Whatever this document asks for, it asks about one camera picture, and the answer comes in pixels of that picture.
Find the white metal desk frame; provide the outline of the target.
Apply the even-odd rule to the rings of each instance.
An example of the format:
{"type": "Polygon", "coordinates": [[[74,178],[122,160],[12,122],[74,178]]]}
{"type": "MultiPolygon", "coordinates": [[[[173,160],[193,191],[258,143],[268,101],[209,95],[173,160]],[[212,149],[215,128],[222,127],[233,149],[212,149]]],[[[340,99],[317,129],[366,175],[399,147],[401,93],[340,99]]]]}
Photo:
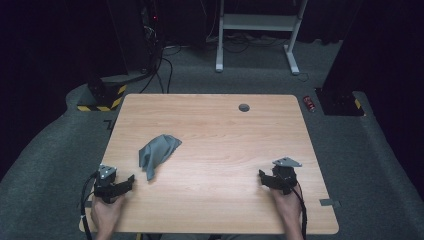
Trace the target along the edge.
{"type": "Polygon", "coordinates": [[[300,70],[293,54],[294,45],[303,21],[304,12],[308,0],[300,0],[299,11],[296,15],[251,15],[229,14],[225,12],[225,0],[220,0],[219,5],[219,28],[218,45],[216,52],[215,71],[220,73],[224,70],[224,31],[225,30],[251,30],[251,31],[276,31],[290,32],[289,43],[283,46],[291,73],[299,75],[300,70]]]}

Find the person's left hand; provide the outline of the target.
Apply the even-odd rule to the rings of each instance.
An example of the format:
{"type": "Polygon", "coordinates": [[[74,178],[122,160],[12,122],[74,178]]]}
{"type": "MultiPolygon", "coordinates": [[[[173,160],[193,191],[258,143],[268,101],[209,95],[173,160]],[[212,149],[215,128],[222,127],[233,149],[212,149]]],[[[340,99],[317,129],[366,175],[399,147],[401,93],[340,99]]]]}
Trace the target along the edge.
{"type": "Polygon", "coordinates": [[[99,232],[114,231],[124,201],[124,196],[117,197],[111,204],[105,203],[101,198],[93,198],[91,218],[99,232]]]}

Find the person's right hand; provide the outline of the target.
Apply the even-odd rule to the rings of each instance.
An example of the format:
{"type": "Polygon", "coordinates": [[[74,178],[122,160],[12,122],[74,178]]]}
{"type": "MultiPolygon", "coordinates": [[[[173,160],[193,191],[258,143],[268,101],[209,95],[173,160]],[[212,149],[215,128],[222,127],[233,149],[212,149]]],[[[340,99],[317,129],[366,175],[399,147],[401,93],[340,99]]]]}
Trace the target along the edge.
{"type": "Polygon", "coordinates": [[[294,192],[284,195],[279,190],[271,189],[270,190],[276,207],[277,212],[283,222],[285,232],[289,231],[300,231],[300,215],[301,215],[301,205],[298,197],[294,192]]]}

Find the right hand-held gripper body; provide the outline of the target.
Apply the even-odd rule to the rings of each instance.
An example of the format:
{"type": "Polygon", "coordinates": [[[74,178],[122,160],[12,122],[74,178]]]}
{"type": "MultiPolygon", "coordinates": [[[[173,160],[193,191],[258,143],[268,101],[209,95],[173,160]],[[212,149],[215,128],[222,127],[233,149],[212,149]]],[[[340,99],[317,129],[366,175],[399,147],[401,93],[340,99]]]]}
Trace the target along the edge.
{"type": "Polygon", "coordinates": [[[302,164],[290,157],[283,157],[273,161],[273,176],[277,178],[280,184],[279,189],[284,195],[288,195],[298,184],[295,167],[301,167],[302,164]]]}

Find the grey-blue cloth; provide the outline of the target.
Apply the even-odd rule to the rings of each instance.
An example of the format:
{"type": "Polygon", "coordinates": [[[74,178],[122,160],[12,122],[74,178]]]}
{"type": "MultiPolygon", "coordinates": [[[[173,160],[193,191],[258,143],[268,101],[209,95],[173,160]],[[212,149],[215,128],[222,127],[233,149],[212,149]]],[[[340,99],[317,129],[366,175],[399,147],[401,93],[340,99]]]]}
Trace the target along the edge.
{"type": "Polygon", "coordinates": [[[139,167],[146,173],[148,181],[154,179],[156,167],[164,163],[181,144],[182,141],[174,136],[162,134],[139,150],[139,167]]]}

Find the black equipment with red light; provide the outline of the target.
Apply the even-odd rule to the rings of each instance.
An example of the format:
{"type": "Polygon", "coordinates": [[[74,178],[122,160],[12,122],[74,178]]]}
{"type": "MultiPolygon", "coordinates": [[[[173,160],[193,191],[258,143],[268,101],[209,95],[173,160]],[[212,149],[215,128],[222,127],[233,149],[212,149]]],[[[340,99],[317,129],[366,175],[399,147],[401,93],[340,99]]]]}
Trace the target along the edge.
{"type": "Polygon", "coordinates": [[[142,25],[146,39],[152,43],[159,41],[161,36],[160,8],[158,0],[141,0],[142,25]]]}

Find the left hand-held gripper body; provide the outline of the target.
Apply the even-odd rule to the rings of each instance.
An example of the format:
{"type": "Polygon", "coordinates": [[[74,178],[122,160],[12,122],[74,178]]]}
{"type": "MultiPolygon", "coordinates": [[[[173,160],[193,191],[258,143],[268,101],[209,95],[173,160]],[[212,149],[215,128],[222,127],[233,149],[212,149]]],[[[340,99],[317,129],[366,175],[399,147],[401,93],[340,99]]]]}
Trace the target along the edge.
{"type": "Polygon", "coordinates": [[[101,164],[98,168],[94,183],[94,195],[101,198],[105,203],[112,203],[112,188],[116,178],[116,167],[101,164]]]}

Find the black stand yellow striped base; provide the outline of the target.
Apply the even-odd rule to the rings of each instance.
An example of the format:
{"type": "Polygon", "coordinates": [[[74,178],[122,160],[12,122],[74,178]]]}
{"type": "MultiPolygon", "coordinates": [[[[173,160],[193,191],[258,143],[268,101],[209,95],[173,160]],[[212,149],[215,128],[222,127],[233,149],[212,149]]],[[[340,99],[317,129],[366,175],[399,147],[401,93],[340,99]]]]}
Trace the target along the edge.
{"type": "Polygon", "coordinates": [[[125,84],[105,83],[102,77],[125,71],[125,62],[108,0],[65,0],[75,59],[86,88],[80,111],[111,111],[119,105],[125,84]]]}
{"type": "Polygon", "coordinates": [[[393,111],[424,89],[424,0],[362,0],[322,87],[326,115],[362,116],[355,91],[393,111]]]}

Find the red can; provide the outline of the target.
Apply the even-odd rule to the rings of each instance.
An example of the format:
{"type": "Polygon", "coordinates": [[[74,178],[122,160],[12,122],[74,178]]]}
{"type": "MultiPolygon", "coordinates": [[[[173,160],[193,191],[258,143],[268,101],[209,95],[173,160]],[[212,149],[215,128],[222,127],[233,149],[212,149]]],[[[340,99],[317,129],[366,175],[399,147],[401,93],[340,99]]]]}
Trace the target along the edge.
{"type": "Polygon", "coordinates": [[[315,104],[313,103],[310,96],[304,96],[303,102],[309,112],[314,112],[316,110],[315,104]]]}

